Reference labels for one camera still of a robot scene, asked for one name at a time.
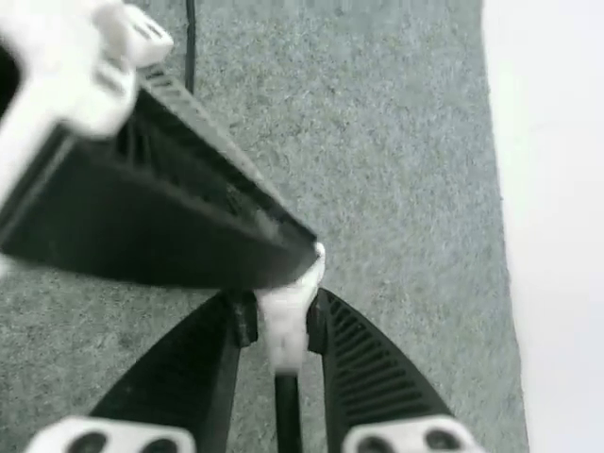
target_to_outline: black plastic frame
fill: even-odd
[[[258,338],[255,309],[253,294],[217,294],[126,372],[92,415],[185,428],[197,451],[225,452],[239,349]],[[335,294],[319,290],[308,328],[323,357],[329,453],[341,451],[354,426],[451,415],[411,361]],[[303,451],[297,385],[297,376],[275,378],[279,452]]]
[[[299,277],[316,260],[315,235],[217,147],[217,130],[206,138],[174,114],[196,104],[162,77],[170,83],[154,90],[165,99],[142,89],[111,140],[56,128],[0,207],[0,251],[160,286],[248,290]],[[192,124],[198,110],[187,111]]]

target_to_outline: white floor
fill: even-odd
[[[532,453],[601,450],[604,4],[485,0]]]

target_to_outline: ribbed surface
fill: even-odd
[[[329,451],[356,425],[450,413],[390,340],[342,299],[321,291],[328,303],[323,364]]]

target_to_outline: screw hole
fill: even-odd
[[[142,453],[177,453],[178,446],[170,439],[157,439],[143,448]]]
[[[89,432],[75,439],[67,453],[100,453],[107,443],[107,436],[101,432]]]
[[[384,439],[371,436],[359,442],[357,453],[394,453],[394,450]]]
[[[435,451],[453,451],[461,448],[457,437],[441,429],[433,429],[426,435],[426,444]]]

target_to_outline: white connector piece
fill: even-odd
[[[162,62],[173,45],[123,0],[0,0],[0,57],[16,66],[2,69],[14,92],[0,106],[0,207],[59,125],[115,136],[136,103],[136,69]]]
[[[83,7],[116,55],[137,68],[161,63],[174,47],[170,34],[134,5],[86,0]]]
[[[307,353],[306,315],[325,273],[325,248],[321,243],[315,247],[319,258],[297,281],[255,291],[264,317],[269,360],[276,373],[297,374]]]

